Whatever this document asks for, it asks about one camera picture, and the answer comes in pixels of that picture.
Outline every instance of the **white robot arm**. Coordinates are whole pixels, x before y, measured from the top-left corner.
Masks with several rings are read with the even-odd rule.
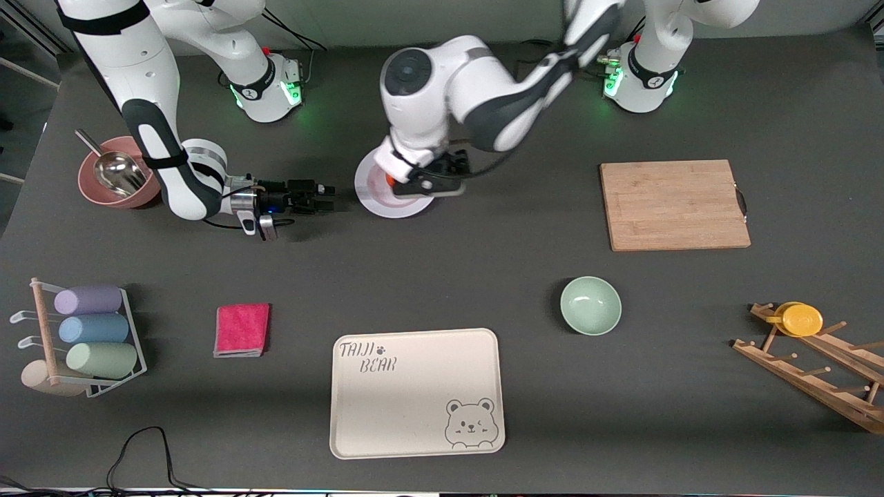
[[[548,54],[521,82],[475,36],[394,53],[380,79],[390,133],[368,167],[379,167],[394,179],[392,193],[399,198],[458,195],[462,180],[484,171],[470,172],[464,152],[446,151],[449,116],[466,127],[477,149],[512,150],[574,72],[595,59],[617,28],[624,1],[581,2],[564,48]],[[361,176],[357,172],[357,183]],[[356,188],[365,191],[359,184]]]
[[[261,205],[261,192],[252,188],[261,182],[250,176],[228,176],[226,155],[215,143],[181,142],[176,126],[179,73],[164,37],[191,43],[210,55],[227,74],[250,118],[281,119],[301,102],[297,62],[276,54],[265,56],[251,34],[236,29],[258,15],[264,1],[57,0],[57,4],[62,23],[73,31],[143,152],[145,164],[160,179],[172,212],[190,220],[219,212],[235,214],[247,234],[274,238],[275,230],[263,230],[273,227],[272,210]],[[280,189],[279,184],[272,185],[262,187],[265,199],[269,191]],[[333,194],[333,188],[318,185],[310,194],[300,189],[289,192],[286,201],[302,210],[320,205],[326,209],[326,203],[312,201],[320,189]]]
[[[758,0],[644,0],[641,40],[627,40],[599,58],[610,73],[603,95],[630,112],[657,109],[672,94],[676,67],[694,39],[691,20],[730,29],[756,7]]]

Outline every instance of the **wooden drying rack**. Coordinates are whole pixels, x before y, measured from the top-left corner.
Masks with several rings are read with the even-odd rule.
[[[753,304],[750,313],[764,320],[765,317],[774,314],[773,306],[770,303],[767,305]],[[802,371],[789,364],[789,361],[797,358],[798,354],[786,356],[768,354],[767,351],[779,332],[776,326],[773,326],[760,348],[755,347],[754,341],[747,343],[742,340],[735,340],[733,348],[868,432],[884,435],[884,406],[873,404],[881,383],[884,383],[884,374],[873,368],[884,368],[884,357],[869,352],[871,348],[884,347],[884,341],[853,345],[831,335],[832,332],[840,330],[846,325],[847,323],[842,321],[824,328],[816,335],[796,338],[796,340],[802,341],[804,345],[865,379],[868,383],[863,386],[837,387],[818,378],[818,375],[832,370],[828,366]],[[861,399],[855,394],[865,394],[865,398]]]

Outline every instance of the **pink bowl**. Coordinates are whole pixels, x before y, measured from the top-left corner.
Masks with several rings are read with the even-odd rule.
[[[77,186],[80,187],[80,193],[87,200],[91,203],[113,207],[114,209],[134,209],[150,202],[156,197],[156,194],[160,193],[160,182],[154,175],[154,172],[141,161],[141,150],[133,137],[119,136],[111,138],[102,143],[102,148],[124,152],[132,156],[135,162],[141,166],[148,180],[137,192],[126,198],[120,198],[119,195],[111,192],[95,178],[95,161],[98,160],[98,156],[95,152],[89,152],[89,155],[83,159],[83,164],[80,164],[80,173],[77,175]]]

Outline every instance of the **table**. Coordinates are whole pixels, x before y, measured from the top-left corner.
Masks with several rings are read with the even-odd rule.
[[[495,50],[511,61],[535,49]],[[72,130],[126,130],[71,61],[0,241],[0,314],[30,308],[32,276],[118,283],[133,296],[150,371],[97,399],[38,394],[18,375],[39,353],[15,349],[36,328],[6,326],[4,474],[95,486],[130,432],[159,424],[179,478],[212,487],[880,495],[884,438],[728,347],[766,332],[747,303],[793,299],[847,320],[839,333],[854,343],[880,340],[884,94],[867,27],[699,40],[672,98],[649,115],[615,108],[598,80],[577,81],[510,164],[395,221],[370,215],[352,190],[385,134],[377,76],[390,53],[317,54],[304,107],[270,125],[236,108],[207,58],[179,60],[182,137],[222,143],[231,173],[340,187],[342,211],[299,219],[272,243],[162,205],[118,211],[81,198],[87,151]],[[751,247],[612,252],[598,164],[700,158],[730,160]],[[602,337],[570,332],[557,311],[565,282],[587,274],[624,302]],[[260,359],[211,358],[215,309],[236,302],[273,304]],[[507,443],[497,454],[332,456],[340,335],[473,326],[499,338]],[[785,339],[777,346],[825,365]],[[158,437],[136,440],[128,457],[120,485],[165,486]]]

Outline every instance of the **white tray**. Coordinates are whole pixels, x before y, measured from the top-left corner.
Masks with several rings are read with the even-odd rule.
[[[335,342],[329,446],[339,459],[488,454],[505,438],[491,330],[347,335]]]

